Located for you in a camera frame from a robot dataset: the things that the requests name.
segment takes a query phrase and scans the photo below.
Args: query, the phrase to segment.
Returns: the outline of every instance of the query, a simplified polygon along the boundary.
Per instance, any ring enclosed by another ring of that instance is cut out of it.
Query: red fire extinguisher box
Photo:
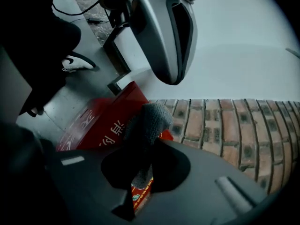
[[[121,146],[125,127],[137,115],[148,100],[135,82],[131,82],[115,98],[96,98],[75,116],[57,146],[57,151],[101,148],[112,144]],[[173,140],[168,130],[159,136]],[[150,191],[149,182],[145,189],[132,186],[134,209]]]

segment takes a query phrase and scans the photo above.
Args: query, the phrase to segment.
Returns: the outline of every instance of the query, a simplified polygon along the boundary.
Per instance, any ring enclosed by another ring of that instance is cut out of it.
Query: black cable
[[[76,20],[74,20],[74,21],[71,21],[70,23],[76,22],[76,21],[78,21],[78,20],[88,20],[88,18],[79,18],[79,19],[76,19]]]
[[[54,9],[55,9],[56,11],[58,11],[58,12],[60,12],[60,13],[63,13],[63,14],[65,14],[65,15],[68,15],[68,16],[78,16],[78,15],[82,15],[82,14],[86,13],[87,11],[91,10],[91,9],[92,9],[93,7],[95,7],[98,3],[99,3],[99,1],[97,1],[96,3],[94,3],[92,6],[90,6],[89,8],[87,8],[86,10],[84,10],[83,12],[77,13],[77,14],[69,14],[69,13],[65,13],[65,12],[63,12],[63,11],[60,11],[60,10],[58,10],[58,9],[55,7],[54,3],[52,3],[52,6],[54,7]]]

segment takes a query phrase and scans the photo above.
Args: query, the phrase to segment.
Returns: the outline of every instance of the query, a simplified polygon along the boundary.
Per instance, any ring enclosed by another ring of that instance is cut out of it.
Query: white label strip
[[[73,158],[61,160],[61,163],[64,166],[67,166],[67,165],[71,165],[71,164],[74,164],[74,163],[79,163],[79,162],[82,162],[82,161],[84,161],[84,157],[83,156],[78,156],[78,157],[73,157]]]

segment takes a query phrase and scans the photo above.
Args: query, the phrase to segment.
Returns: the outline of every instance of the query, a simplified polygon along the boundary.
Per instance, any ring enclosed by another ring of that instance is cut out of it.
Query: person
[[[57,17],[53,0],[1,0],[1,43],[31,86],[21,113],[32,114],[65,85],[66,72],[93,69],[90,59],[73,52],[80,29]]]

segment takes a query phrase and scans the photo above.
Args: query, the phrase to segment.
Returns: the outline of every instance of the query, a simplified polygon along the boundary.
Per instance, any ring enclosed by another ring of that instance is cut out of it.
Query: black and white sneaker
[[[64,72],[76,72],[78,69],[93,69],[96,64],[85,56],[72,52],[62,61]]]

